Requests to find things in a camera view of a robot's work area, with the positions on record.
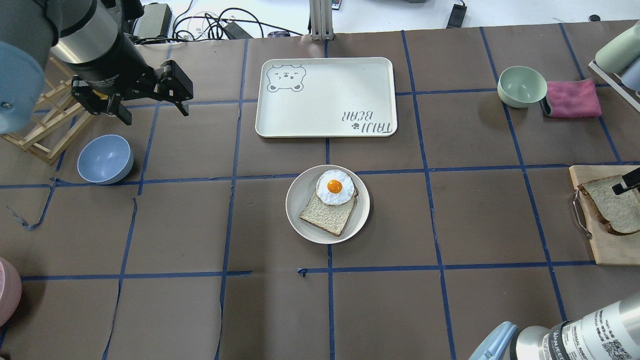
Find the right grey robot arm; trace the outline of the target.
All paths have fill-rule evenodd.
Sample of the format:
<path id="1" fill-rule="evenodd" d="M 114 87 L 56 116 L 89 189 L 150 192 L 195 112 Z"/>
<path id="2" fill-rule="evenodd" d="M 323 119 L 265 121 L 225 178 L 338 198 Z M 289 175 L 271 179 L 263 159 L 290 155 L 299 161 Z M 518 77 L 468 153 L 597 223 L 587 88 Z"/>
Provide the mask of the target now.
<path id="1" fill-rule="evenodd" d="M 597 265 L 639 265 L 639 167 L 573 165 L 574 217 Z M 505 321 L 472 360 L 637 360 L 639 292 L 577 320 L 519 329 Z"/>

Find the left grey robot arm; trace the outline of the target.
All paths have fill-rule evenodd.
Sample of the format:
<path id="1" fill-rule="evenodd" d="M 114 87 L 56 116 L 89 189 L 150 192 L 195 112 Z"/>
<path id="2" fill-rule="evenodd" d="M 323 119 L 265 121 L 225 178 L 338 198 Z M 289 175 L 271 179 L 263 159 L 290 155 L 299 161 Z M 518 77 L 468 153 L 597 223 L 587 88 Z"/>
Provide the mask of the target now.
<path id="1" fill-rule="evenodd" d="M 132 122 L 124 101 L 150 98 L 189 115 L 192 80 L 174 60 L 152 68 L 125 31 L 139 0 L 3 0 L 0 3 L 0 127 L 22 130 L 44 93 L 50 55 L 73 71 L 71 96 L 86 112 Z"/>

